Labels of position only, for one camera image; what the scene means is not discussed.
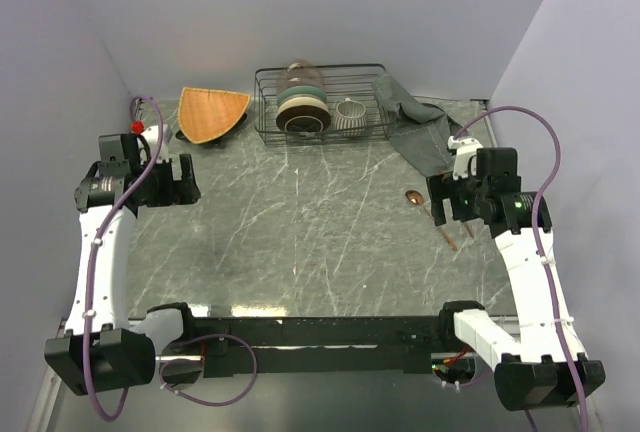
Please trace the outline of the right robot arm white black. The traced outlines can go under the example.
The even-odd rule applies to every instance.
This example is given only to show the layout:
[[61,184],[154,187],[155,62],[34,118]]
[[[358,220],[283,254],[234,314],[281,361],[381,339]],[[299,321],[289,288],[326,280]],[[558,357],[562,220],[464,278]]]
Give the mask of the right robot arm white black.
[[519,334],[508,333],[479,303],[454,301],[439,313],[438,340],[448,350],[475,351],[509,411],[575,407],[604,383],[605,371],[577,337],[552,253],[538,251],[553,242],[547,205],[522,191],[515,149],[474,139],[451,140],[449,147],[452,171],[426,180],[431,215],[436,226],[449,218],[488,226],[508,272]]

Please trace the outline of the grey cloth napkin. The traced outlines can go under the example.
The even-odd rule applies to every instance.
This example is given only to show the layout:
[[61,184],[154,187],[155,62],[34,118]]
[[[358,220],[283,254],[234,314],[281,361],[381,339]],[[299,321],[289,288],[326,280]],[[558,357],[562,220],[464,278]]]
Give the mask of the grey cloth napkin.
[[421,104],[389,73],[372,83],[379,106],[391,117],[389,141],[394,149],[424,177],[450,171],[454,158],[448,139],[461,125],[441,107]]

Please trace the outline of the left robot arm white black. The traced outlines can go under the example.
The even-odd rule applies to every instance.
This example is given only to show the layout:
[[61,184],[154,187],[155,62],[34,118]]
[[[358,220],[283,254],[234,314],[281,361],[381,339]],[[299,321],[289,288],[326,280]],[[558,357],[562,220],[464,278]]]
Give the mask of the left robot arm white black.
[[150,308],[131,324],[126,306],[130,244],[140,208],[185,206],[201,193],[190,155],[173,176],[168,126],[142,133],[104,135],[100,158],[74,192],[81,227],[81,257],[71,312],[60,337],[45,344],[44,358],[77,396],[145,385],[159,353],[197,345],[195,319],[184,302]]

